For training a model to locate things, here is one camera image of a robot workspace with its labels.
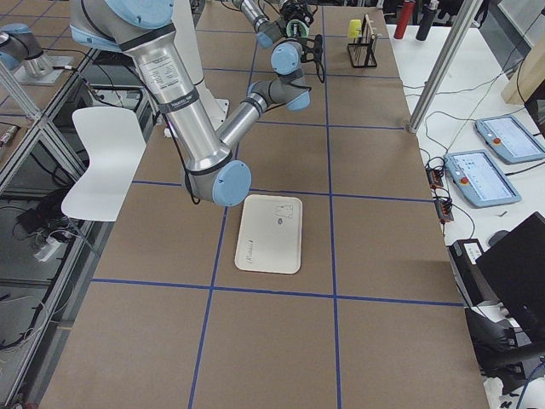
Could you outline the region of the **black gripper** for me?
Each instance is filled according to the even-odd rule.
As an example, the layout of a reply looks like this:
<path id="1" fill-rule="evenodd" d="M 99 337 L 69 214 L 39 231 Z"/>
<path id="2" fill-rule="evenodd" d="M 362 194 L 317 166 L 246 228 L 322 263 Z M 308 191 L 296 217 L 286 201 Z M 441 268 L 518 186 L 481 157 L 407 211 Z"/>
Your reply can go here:
<path id="1" fill-rule="evenodd" d="M 311 10 L 306 1 L 284 0 L 279 2 L 279 13 L 285 23 L 298 20 L 306 24 L 311 23 Z"/>

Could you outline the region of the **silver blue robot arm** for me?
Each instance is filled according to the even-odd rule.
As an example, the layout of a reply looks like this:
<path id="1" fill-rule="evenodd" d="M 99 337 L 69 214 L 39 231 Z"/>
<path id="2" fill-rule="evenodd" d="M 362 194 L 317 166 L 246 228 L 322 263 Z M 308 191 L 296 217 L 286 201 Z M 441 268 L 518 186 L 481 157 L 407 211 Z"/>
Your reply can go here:
<path id="1" fill-rule="evenodd" d="M 276 20 L 271 20 L 257 1 L 231 1 L 231 4 L 251 23 L 258 43 L 264 49 L 281 39 L 307 37 L 314 20 L 306 1 L 278 1 Z"/>
<path id="2" fill-rule="evenodd" d="M 72 38 L 84 46 L 132 58 L 172 136 L 188 155 L 185 182 L 193 199 L 219 206 L 242 202 L 250 190 L 249 167 L 234 148 L 272 105 L 300 111 L 310 103 L 301 63 L 313 15 L 302 1 L 282 1 L 271 20 L 255 1 L 234 8 L 252 25 L 258 44 L 271 48 L 277 77 L 252 84 L 231 115 L 203 82 L 188 1 L 72 1 Z"/>

